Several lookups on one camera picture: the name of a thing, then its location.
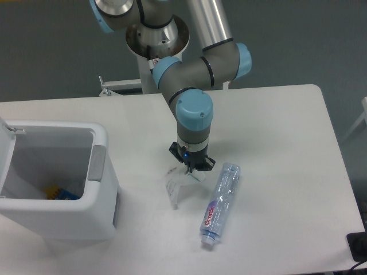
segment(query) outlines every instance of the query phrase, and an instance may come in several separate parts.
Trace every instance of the black ring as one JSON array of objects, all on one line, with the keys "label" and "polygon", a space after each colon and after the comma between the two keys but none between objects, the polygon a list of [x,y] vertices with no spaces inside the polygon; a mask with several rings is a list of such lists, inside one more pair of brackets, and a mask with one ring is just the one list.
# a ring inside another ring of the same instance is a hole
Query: black ring
[{"label": "black ring", "polygon": [[231,41],[233,41],[233,38],[231,37],[231,38],[229,38],[229,39],[226,39],[226,40],[223,40],[223,41],[220,41],[220,42],[218,42],[218,43],[214,43],[214,44],[212,44],[212,45],[210,45],[210,46],[207,46],[207,47],[205,47],[205,48],[203,48],[203,52],[204,51],[206,51],[206,50],[210,50],[210,49],[213,49],[213,48],[215,48],[216,46],[219,46],[219,45],[222,45],[222,44],[226,44],[227,42],[231,42]]},{"label": "black ring", "polygon": [[136,0],[136,3],[138,4],[139,14],[140,14],[140,22],[142,23],[145,20],[144,8],[143,8],[142,0]]},{"label": "black ring", "polygon": [[204,61],[205,65],[206,65],[206,67],[207,67],[207,69],[209,71],[209,74],[210,74],[210,86],[213,87],[214,86],[214,74],[213,74],[212,66],[210,65],[209,61],[204,56],[202,56],[200,58]]},{"label": "black ring", "polygon": [[176,92],[175,94],[172,95],[172,97],[170,98],[170,100],[168,101],[168,106],[171,105],[172,101],[177,97],[179,96],[180,94],[182,94],[183,92],[186,92],[187,90],[190,90],[190,89],[195,89],[194,87],[186,87],[186,88],[183,88],[181,90],[179,90],[178,92]]},{"label": "black ring", "polygon": [[172,22],[172,20],[173,20],[173,16],[171,17],[171,19],[169,19],[169,20],[168,20],[168,22],[167,22],[167,23],[162,24],[162,25],[159,25],[159,26],[149,25],[149,24],[144,23],[144,22],[142,22],[142,24],[143,24],[145,27],[150,28],[150,29],[161,29],[161,28],[164,28],[164,27],[168,26],[168,25],[169,25],[169,23],[171,23],[171,22]]}]

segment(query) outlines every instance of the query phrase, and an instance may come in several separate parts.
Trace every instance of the silver metal pole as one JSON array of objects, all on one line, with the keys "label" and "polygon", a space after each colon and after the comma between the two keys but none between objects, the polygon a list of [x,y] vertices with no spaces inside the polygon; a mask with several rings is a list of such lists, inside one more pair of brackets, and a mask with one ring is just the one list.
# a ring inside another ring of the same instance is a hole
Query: silver metal pole
[{"label": "silver metal pole", "polygon": [[188,0],[203,48],[232,38],[221,0]]}]

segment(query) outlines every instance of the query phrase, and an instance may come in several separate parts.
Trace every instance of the plastic water bottle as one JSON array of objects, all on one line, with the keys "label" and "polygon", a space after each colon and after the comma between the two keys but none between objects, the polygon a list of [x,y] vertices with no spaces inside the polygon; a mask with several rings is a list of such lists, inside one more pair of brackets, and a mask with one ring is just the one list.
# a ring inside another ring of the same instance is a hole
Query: plastic water bottle
[{"label": "plastic water bottle", "polygon": [[215,240],[222,236],[240,173],[241,168],[239,166],[232,163],[223,164],[216,188],[213,191],[200,227],[201,242],[204,245],[213,246]]}]

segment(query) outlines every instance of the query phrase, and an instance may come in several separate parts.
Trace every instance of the bottle label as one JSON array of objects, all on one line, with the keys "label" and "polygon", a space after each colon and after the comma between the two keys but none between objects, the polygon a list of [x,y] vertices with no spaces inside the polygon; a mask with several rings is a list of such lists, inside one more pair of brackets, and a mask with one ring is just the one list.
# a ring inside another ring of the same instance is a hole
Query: bottle label
[{"label": "bottle label", "polygon": [[210,224],[212,223],[213,213],[214,213],[216,206],[217,206],[217,201],[212,201],[208,205],[208,208],[206,209],[206,212],[205,212],[204,220],[202,222],[203,227],[209,227]]}]

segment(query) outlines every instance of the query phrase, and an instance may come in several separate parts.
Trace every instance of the bottle cap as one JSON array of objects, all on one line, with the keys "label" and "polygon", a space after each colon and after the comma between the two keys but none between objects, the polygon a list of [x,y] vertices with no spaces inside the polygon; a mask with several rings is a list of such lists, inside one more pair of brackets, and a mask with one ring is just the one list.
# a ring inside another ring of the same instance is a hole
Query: bottle cap
[{"label": "bottle cap", "polygon": [[207,235],[203,235],[201,237],[201,242],[204,245],[209,245],[209,246],[213,246],[214,245],[214,239],[212,237],[207,236]]}]

